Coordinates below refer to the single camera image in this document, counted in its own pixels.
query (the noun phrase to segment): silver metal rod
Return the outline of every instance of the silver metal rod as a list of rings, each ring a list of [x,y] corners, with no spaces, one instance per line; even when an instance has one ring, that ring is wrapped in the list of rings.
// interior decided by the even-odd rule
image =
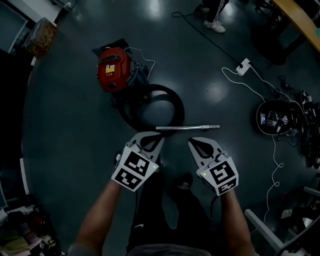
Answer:
[[[216,129],[216,128],[220,128],[220,125],[157,126],[155,129],[161,130],[161,131],[169,131],[169,130],[194,130],[194,129],[209,130],[209,129]]]

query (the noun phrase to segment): power strip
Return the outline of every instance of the power strip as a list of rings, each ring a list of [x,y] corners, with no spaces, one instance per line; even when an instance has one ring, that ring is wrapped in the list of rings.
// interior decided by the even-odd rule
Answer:
[[[235,69],[240,76],[243,76],[248,71],[248,69],[250,69],[251,65],[249,63],[250,63],[250,60],[245,58],[244,61],[242,61],[241,65],[239,65]]]

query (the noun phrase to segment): concrete floor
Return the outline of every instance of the concrete floor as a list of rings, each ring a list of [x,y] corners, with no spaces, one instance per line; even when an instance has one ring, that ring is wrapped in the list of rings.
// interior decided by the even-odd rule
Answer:
[[[221,129],[182,131],[166,138],[161,159],[168,183],[185,172],[196,175],[196,164],[187,146],[190,137],[216,140],[226,150],[239,172],[235,189],[243,209],[257,208],[263,219],[266,193],[272,185],[274,144],[270,136],[256,131],[252,120],[261,99],[239,84],[229,82],[222,67],[237,64],[214,47],[182,18],[171,13],[190,13],[200,1],[194,0],[78,0],[72,11],[58,24],[58,33],[47,54],[36,62],[24,110],[23,155],[33,193],[51,214],[51,220],[66,251],[78,228],[113,171],[116,151],[136,133],[111,106],[110,95],[96,79],[97,57],[91,49],[125,38],[140,48],[147,59],[156,61],[150,83],[173,89],[185,109],[185,125],[219,124]],[[296,92],[306,90],[320,100],[319,58],[305,42],[282,66],[272,65],[254,47],[251,29],[265,22],[252,2],[231,0],[220,15],[227,31],[216,34],[202,26],[199,15],[188,18],[197,28],[236,59],[250,59],[264,78],[279,87],[278,76],[286,75]],[[298,32],[291,26],[281,40],[292,41]],[[249,71],[235,80],[247,83],[266,98],[268,88]],[[157,117],[165,116],[165,106]],[[275,158],[284,167],[274,175],[280,186],[270,198],[281,197],[315,176],[299,156],[299,147],[281,141]],[[212,192],[195,179],[192,191],[209,213]],[[271,204],[276,208],[281,201]],[[125,254],[135,207],[134,193],[124,189],[114,222],[105,242],[105,253]],[[171,227],[178,213],[164,193],[163,208]],[[219,226],[220,203],[214,205],[213,223]],[[272,214],[266,223],[272,227]]]

